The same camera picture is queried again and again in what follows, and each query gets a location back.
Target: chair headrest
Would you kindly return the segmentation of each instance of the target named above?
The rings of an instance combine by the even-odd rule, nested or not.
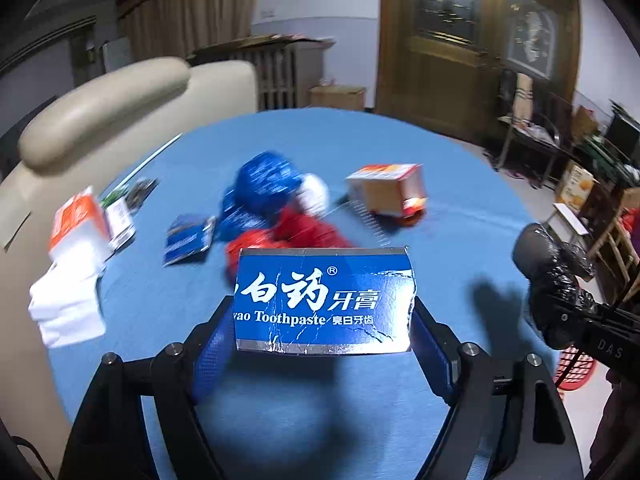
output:
[[[190,67],[158,57],[97,77],[41,111],[24,129],[18,148],[27,167],[44,170],[124,114],[187,84]]]

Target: television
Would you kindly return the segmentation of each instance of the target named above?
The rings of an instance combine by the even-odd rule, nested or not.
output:
[[[635,161],[636,155],[640,154],[638,149],[640,124],[636,123],[631,117],[614,114],[613,120],[604,136],[629,160]]]

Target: blue plastic bag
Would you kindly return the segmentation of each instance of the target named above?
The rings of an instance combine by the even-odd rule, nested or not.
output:
[[[269,224],[264,218],[247,211],[244,207],[237,207],[231,214],[217,223],[216,240],[230,242],[245,231],[268,228]]]
[[[286,158],[263,152],[238,171],[235,202],[248,211],[273,218],[287,205],[300,184],[300,172]]]
[[[235,211],[236,208],[238,208],[238,206],[236,206],[236,191],[233,186],[227,187],[225,197],[222,199],[222,213],[220,213],[220,218],[225,219]]]

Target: electrical outlet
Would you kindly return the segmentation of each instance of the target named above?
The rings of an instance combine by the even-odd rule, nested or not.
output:
[[[275,16],[276,16],[276,9],[263,9],[260,11],[260,17],[262,19],[275,18]]]

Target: brown box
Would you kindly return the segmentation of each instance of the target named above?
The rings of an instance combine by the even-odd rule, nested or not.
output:
[[[580,106],[574,114],[571,124],[571,135],[574,138],[574,143],[582,142],[585,136],[597,133],[597,131],[598,123],[593,118],[593,111]]]
[[[425,209],[420,164],[372,164],[347,177],[349,196],[376,214],[408,218]]]
[[[367,89],[363,86],[346,85],[315,86],[309,91],[311,106],[358,112],[364,111],[366,92]]]
[[[556,200],[567,204],[571,211],[578,214],[589,197],[593,183],[593,175],[570,160],[556,187]]]

